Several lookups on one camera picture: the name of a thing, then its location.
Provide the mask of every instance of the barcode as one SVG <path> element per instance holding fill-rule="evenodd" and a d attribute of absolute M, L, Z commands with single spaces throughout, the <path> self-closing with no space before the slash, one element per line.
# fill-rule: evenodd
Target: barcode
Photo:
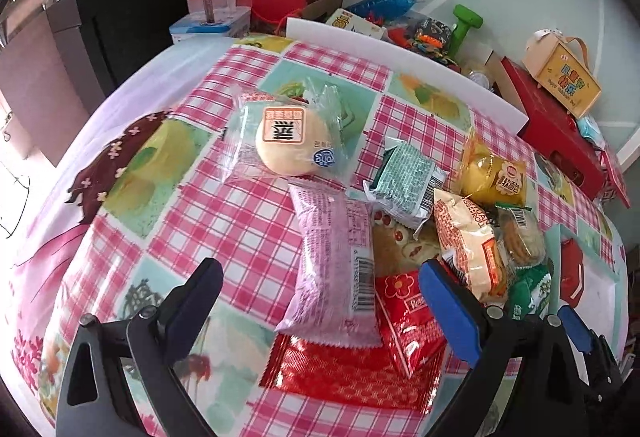
<path fill-rule="evenodd" d="M 442 182 L 436 176 L 432 175 L 431 179 L 429 179 L 429 184 L 427 185 L 427 191 L 424 193 L 424 197 L 422 197 L 420 208 L 423 208 L 430 212 L 433 208 L 433 190 L 435 188 L 442 189 L 443 185 L 444 182 Z"/>
<path fill-rule="evenodd" d="M 353 303 L 354 311 L 373 311 L 373 260 L 356 257 L 353 268 Z"/>
<path fill-rule="evenodd" d="M 516 219 L 516 224 L 519 227 L 524 227 L 525 229 L 529 227 L 527 224 L 527 218 L 524 216 L 524 210 L 520 208 L 511 208 L 511 212 L 513 213 L 513 218 Z"/>

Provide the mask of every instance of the screw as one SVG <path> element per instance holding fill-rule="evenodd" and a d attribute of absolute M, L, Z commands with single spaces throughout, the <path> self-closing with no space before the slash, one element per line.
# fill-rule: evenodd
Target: screw
<path fill-rule="evenodd" d="M 547 316 L 546 322 L 551 325 L 551 327 L 559 327 L 560 325 L 562 325 L 562 322 L 555 314 L 550 314 L 549 316 Z"/>
<path fill-rule="evenodd" d="M 82 327 L 89 327 L 93 325 L 96 321 L 97 321 L 97 318 L 89 312 L 83 314 L 80 317 L 80 324 L 82 325 Z"/>
<path fill-rule="evenodd" d="M 143 320 L 148 320 L 149 318 L 153 318 L 156 315 L 156 312 L 158 312 L 157 307 L 154 307 L 153 305 L 147 305 L 146 307 L 140 309 L 140 318 L 142 318 Z"/>
<path fill-rule="evenodd" d="M 502 318 L 504 312 L 497 305 L 490 305 L 486 308 L 486 313 L 489 315 L 489 318 L 493 318 L 494 320 L 499 320 Z"/>

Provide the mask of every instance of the purple snack package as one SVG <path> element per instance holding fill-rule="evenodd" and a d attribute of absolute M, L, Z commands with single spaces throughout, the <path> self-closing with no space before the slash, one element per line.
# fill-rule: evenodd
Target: purple snack package
<path fill-rule="evenodd" d="M 276 330 L 337 347 L 379 347 L 369 205 L 290 184 L 303 252 L 293 300 Z"/>

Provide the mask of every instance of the round bread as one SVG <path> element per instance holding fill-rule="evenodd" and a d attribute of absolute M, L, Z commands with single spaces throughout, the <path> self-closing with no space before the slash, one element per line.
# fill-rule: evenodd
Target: round bread
<path fill-rule="evenodd" d="M 307 175 L 320 169 L 314 163 L 314 154 L 319 150 L 316 142 L 329 143 L 331 136 L 325 122 L 316 112 L 305 109 L 305 127 L 303 140 L 300 144 L 273 143 L 263 140 L 264 119 L 260 121 L 255 134 L 255 148 L 264 165 L 273 173 L 282 176 Z"/>

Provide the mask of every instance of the flower logo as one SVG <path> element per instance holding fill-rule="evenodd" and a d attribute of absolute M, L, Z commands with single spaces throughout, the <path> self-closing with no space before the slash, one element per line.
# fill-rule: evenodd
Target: flower logo
<path fill-rule="evenodd" d="M 414 277 L 406 273 L 387 276 L 385 280 L 385 296 L 387 298 L 407 298 L 411 294 L 411 288 L 414 283 Z"/>

